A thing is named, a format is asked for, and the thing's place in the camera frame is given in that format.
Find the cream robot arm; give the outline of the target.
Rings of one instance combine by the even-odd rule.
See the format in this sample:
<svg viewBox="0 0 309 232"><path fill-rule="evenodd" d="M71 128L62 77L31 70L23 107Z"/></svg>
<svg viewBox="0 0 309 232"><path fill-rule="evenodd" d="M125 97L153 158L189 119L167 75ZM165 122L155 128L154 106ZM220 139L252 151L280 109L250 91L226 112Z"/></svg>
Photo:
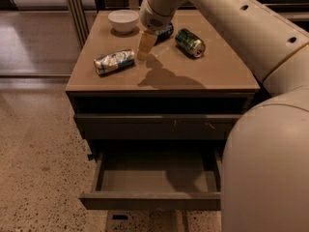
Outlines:
<svg viewBox="0 0 309 232"><path fill-rule="evenodd" d="M309 232L309 35L257 0L143 0L156 31L190 2L270 97L226 141L222 232Z"/></svg>

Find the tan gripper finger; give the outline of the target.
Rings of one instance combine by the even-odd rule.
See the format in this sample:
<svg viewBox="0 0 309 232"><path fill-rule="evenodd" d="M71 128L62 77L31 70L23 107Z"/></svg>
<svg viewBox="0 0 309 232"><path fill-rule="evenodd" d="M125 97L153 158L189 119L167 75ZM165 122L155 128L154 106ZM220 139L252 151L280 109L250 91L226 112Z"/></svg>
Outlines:
<svg viewBox="0 0 309 232"><path fill-rule="evenodd" d="M157 35L154 31L146 30L141 33L138 50L137 50L137 59L144 61L152 48L155 46L157 40Z"/></svg>

